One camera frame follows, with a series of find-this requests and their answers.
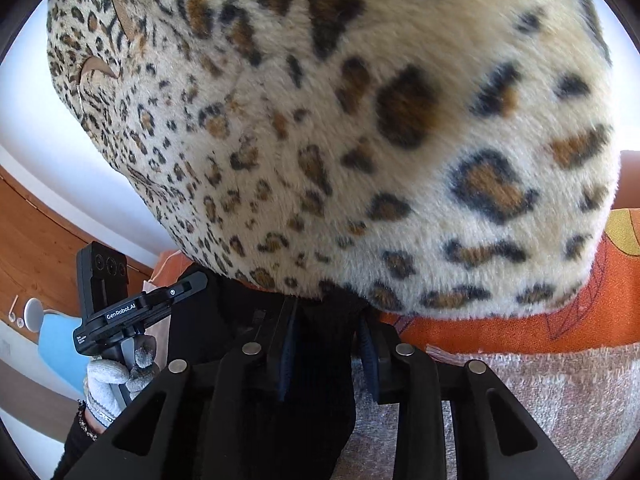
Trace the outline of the left forearm black sleeve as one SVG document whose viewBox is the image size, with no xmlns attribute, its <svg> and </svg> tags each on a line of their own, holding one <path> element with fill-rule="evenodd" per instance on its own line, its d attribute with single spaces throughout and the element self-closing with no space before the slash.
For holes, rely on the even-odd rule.
<svg viewBox="0 0 640 480">
<path fill-rule="evenodd" d="M 87 403 L 80 401 L 64 443 L 63 455 L 58 461 L 51 479 L 64 479 L 104 431 L 105 427 L 89 411 Z"/>
</svg>

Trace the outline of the left hand grey knit glove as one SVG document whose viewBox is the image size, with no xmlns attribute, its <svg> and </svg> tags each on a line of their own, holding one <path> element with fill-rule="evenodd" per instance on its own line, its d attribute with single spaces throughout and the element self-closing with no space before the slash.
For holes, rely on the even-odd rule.
<svg viewBox="0 0 640 480">
<path fill-rule="evenodd" d="M 86 368 L 84 381 L 85 419 L 96 431 L 102 432 L 120 415 L 115 390 L 124 387 L 134 399 L 154 379 L 160 370 L 155 363 L 156 339 L 150 335 L 134 340 L 134 365 L 126 367 L 118 361 L 92 359 Z"/>
</svg>

